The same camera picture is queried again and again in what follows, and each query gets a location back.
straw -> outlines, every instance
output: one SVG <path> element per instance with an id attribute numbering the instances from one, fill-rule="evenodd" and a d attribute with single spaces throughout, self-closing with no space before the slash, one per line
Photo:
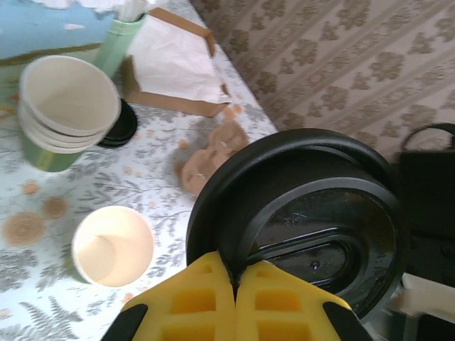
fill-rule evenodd
<path id="1" fill-rule="evenodd" d="M 133 23 L 143 13 L 157 6 L 157 1 L 154 0 L 124 0 L 123 4 L 115 8 L 117 20 L 124 23 Z"/>

table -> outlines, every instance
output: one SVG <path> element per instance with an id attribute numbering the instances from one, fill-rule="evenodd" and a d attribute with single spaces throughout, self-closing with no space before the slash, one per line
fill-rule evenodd
<path id="1" fill-rule="evenodd" d="M 166 9 L 202 24 L 186 0 Z M 200 148 L 224 119 L 235 118 L 251 141 L 275 132 L 247 86 L 218 49 L 215 68 L 232 93 L 232 110 L 214 119 L 132 105 L 136 136 L 124 147 L 93 147 L 69 170 L 44 173 L 21 155 L 16 117 L 0 121 L 0 226 L 21 212 L 35 213 L 45 234 L 32 245 L 0 238 L 0 340 L 99 340 L 131 297 L 185 267 L 185 238 L 194 203 L 175 168 Z M 126 205 L 150 221 L 156 261 L 136 283 L 117 290 L 73 278 L 65 267 L 73 232 L 92 210 Z M 33 238 L 19 232 L 16 242 Z"/>

black plastic lid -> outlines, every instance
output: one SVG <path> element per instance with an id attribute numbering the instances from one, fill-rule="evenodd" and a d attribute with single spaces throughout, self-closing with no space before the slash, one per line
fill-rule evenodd
<path id="1" fill-rule="evenodd" d="M 122 111 L 119 119 L 109 133 L 98 143 L 105 148 L 118 148 L 128 143 L 137 130 L 137 117 L 133 108 L 122 99 Z"/>

crumpled paper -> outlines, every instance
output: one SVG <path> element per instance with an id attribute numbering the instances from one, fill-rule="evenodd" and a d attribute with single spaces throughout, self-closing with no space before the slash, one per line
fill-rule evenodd
<path id="1" fill-rule="evenodd" d="M 204 38 L 147 16 L 129 47 L 142 92 L 226 103 Z"/>

cup rim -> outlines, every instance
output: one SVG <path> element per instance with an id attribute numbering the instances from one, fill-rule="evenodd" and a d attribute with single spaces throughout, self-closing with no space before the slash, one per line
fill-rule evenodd
<path id="1" fill-rule="evenodd" d="M 56 121 L 53 121 L 52 119 L 48 118 L 45 114 L 43 114 L 40 110 L 38 110 L 35 106 L 34 103 L 31 103 L 28 100 L 28 94 L 26 91 L 26 80 L 28 79 L 28 74 L 32 71 L 32 69 L 39 63 L 42 63 L 45 60 L 49 59 L 64 59 L 64 60 L 73 60 L 75 62 L 81 63 L 83 65 L 86 65 L 90 67 L 94 72 L 96 72 L 98 75 L 100 75 L 102 78 L 104 78 L 107 81 L 107 84 L 109 88 L 112 90 L 112 92 L 117 96 L 117 113 L 115 114 L 114 119 L 109 123 L 106 124 L 105 126 L 99 127 L 97 129 L 88 129 L 88 130 L 82 130 L 82 129 L 75 129 L 71 128 L 69 126 L 65 126 L 63 124 L 59 124 Z M 49 126 L 53 130 L 57 132 L 61 132 L 70 136 L 89 136 L 96 134 L 100 130 L 108 130 L 111 125 L 113 125 L 116 120 L 118 120 L 119 115 L 120 115 L 120 110 L 122 108 L 121 102 L 120 102 L 120 96 L 119 92 L 117 90 L 117 87 L 113 83 L 113 81 L 98 67 L 94 66 L 93 64 L 76 58 L 76 57 L 71 57 L 69 55 L 46 55 L 43 57 L 39 57 L 35 59 L 33 62 L 29 63 L 26 68 L 23 70 L 21 74 L 21 78 L 19 80 L 19 91 L 20 91 L 20 96 L 24 98 L 28 106 L 32 109 L 33 113 L 36 115 L 36 117 L 39 119 L 39 121 L 43 122 L 46 126 Z"/>
<path id="2" fill-rule="evenodd" d="M 140 275 L 138 275 L 133 281 L 129 282 L 129 283 L 126 283 L 122 286 L 106 286 L 104 284 L 101 284 L 101 283 L 98 283 L 98 282 L 95 282 L 93 281 L 88 275 L 87 273 L 84 271 L 84 269 L 81 267 L 80 265 L 80 262 L 79 260 L 77 259 L 76 257 L 76 254 L 75 254 L 75 242 L 76 242 L 76 239 L 77 239 L 77 235 L 79 234 L 80 232 L 80 227 L 83 225 L 83 223 L 91 216 L 93 215 L 95 212 L 99 212 L 100 210 L 112 210 L 112 209 L 118 209 L 118 210 L 125 210 L 125 211 L 129 211 L 129 212 L 132 212 L 134 213 L 137 217 L 139 217 L 144 223 L 145 225 L 148 227 L 148 231 L 150 232 L 150 237 L 151 237 L 151 240 L 152 240 L 152 247 L 153 247 L 153 250 L 152 250 L 152 253 L 151 253 L 151 257 L 150 257 L 150 262 L 149 262 L 149 265 L 147 265 L 147 267 L 144 269 L 144 271 L 141 272 Z M 73 239 L 71 240 L 71 257 L 73 258 L 73 263 L 74 263 L 74 267 L 76 268 L 76 271 L 84 278 L 84 280 L 86 280 L 88 283 L 90 284 L 93 284 L 93 285 L 96 285 L 96 286 L 99 286 L 101 288 L 110 288 L 110 289 L 115 289 L 115 288 L 124 288 L 125 286 L 129 286 L 131 285 L 132 283 L 136 282 L 138 279 L 140 279 L 146 272 L 147 270 L 150 268 L 150 266 L 154 263 L 155 261 L 155 256 L 156 256 L 156 239 L 155 239 L 155 235 L 151 229 L 151 224 L 149 223 L 149 221 L 145 218 L 145 216 L 139 212 L 137 212 L 136 210 L 133 210 L 132 208 L 130 207 L 127 207 L 127 206 L 121 206 L 121 205 L 109 205 L 109 206 L 104 206 L 104 207 L 101 207 L 101 208 L 98 208 L 96 210 L 93 210 L 91 213 L 89 213 L 87 216 L 84 217 L 84 219 L 82 219 L 82 221 L 80 222 L 80 224 L 76 227 L 76 231 L 73 235 Z"/>
<path id="3" fill-rule="evenodd" d="M 49 144 L 49 143 L 44 142 L 41 139 L 39 139 L 39 137 L 36 136 L 29 128 L 22 126 L 22 123 L 21 123 L 21 127 L 22 127 L 22 132 L 27 137 L 27 139 L 31 140 L 31 142 L 33 142 L 35 145 L 37 145 L 41 149 L 50 151 L 51 153 L 55 153 L 55 154 L 77 154 L 77 153 L 87 150 L 88 148 L 90 148 L 91 146 L 96 144 L 96 142 L 95 142 L 93 144 L 83 146 L 83 147 L 77 147 L 77 148 L 65 148 L 65 147 L 54 146 L 52 144 Z"/>
<path id="4" fill-rule="evenodd" d="M 79 143 L 81 141 L 77 141 L 77 142 L 75 142 L 75 141 L 64 141 L 64 140 L 59 140 L 57 137 L 54 137 L 54 136 L 62 136 L 64 139 L 67 139 L 67 140 L 73 140 L 73 139 L 81 140 L 81 139 L 83 139 L 82 141 L 89 141 L 89 140 L 93 139 L 95 136 L 98 136 L 100 134 L 105 134 L 106 133 L 106 131 L 98 131 L 96 134 L 87 135 L 87 136 L 72 136 L 72 135 L 67 135 L 67 134 L 64 134 L 64 133 L 60 133 L 59 131 L 56 131 L 56 130 L 52 129 L 49 126 L 46 126 L 46 124 L 44 124 L 42 121 L 40 121 L 40 119 L 33 114 L 29 104 L 25 100 L 22 100 L 22 99 L 18 103 L 18 111 L 17 112 L 18 112 L 18 115 L 23 116 L 24 121 L 25 121 L 25 123 L 27 125 L 30 124 L 40 134 L 48 136 L 51 139 L 55 139 L 56 141 L 62 141 L 62 142 L 68 142 L 68 143 Z"/>
<path id="5" fill-rule="evenodd" d="M 79 149 L 79 148 L 89 148 L 94 146 L 99 141 L 104 138 L 104 134 L 99 134 L 97 136 L 93 136 L 92 139 L 89 141 L 81 141 L 81 142 L 68 142 L 68 141 L 61 141 L 55 139 L 53 136 L 46 135 L 42 131 L 38 130 L 33 124 L 28 122 L 26 119 L 22 117 L 21 114 L 18 114 L 19 124 L 23 131 L 27 131 L 29 134 L 33 134 L 36 139 L 39 139 L 42 143 L 57 147 L 57 148 L 65 148 L 65 149 Z"/>

